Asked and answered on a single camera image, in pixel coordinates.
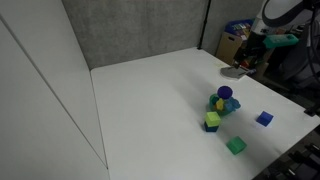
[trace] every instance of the blue block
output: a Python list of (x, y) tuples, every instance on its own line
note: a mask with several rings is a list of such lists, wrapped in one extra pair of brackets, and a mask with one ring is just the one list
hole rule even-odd
[(257, 122), (262, 124), (263, 126), (268, 126), (268, 124), (271, 122), (273, 116), (265, 111), (261, 113), (261, 115), (258, 117)]
[(207, 123), (204, 122), (204, 128), (206, 129), (207, 132), (217, 132), (219, 126), (208, 127)]

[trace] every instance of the white table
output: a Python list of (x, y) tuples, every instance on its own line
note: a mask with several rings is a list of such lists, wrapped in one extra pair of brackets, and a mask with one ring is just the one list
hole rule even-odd
[[(224, 66), (192, 48), (92, 71), (111, 180), (248, 180), (319, 125), (249, 77), (222, 78)], [(206, 133), (208, 100), (222, 85), (242, 107)], [(274, 115), (268, 127), (255, 122), (262, 111)], [(248, 145), (236, 156), (225, 146), (235, 136)]]

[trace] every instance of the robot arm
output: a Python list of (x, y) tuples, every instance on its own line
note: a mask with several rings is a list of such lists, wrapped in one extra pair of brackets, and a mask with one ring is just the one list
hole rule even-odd
[(249, 56), (262, 57), (263, 40), (277, 27), (302, 24), (311, 18), (313, 0), (265, 0), (251, 28), (246, 47), (240, 47), (234, 57), (234, 66)]

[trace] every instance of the green cube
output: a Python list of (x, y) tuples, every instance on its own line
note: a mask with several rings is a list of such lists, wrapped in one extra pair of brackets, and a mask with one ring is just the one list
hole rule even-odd
[(243, 140), (239, 136), (237, 136), (235, 138), (232, 138), (227, 143), (227, 147), (230, 149), (232, 154), (236, 155), (243, 151), (247, 147), (247, 144), (243, 142)]
[(220, 122), (221, 122), (221, 119), (217, 112), (207, 112), (206, 123), (208, 127), (219, 126)]

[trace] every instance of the wall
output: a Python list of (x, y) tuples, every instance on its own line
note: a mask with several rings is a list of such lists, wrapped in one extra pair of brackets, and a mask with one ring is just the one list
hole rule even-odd
[(108, 180), (106, 166), (0, 21), (0, 179)]
[[(89, 68), (195, 47), (207, 0), (62, 0)], [(204, 49), (214, 54), (230, 20), (262, 0), (212, 0)]]
[(0, 0), (0, 14), (106, 164), (91, 76), (61, 0)]

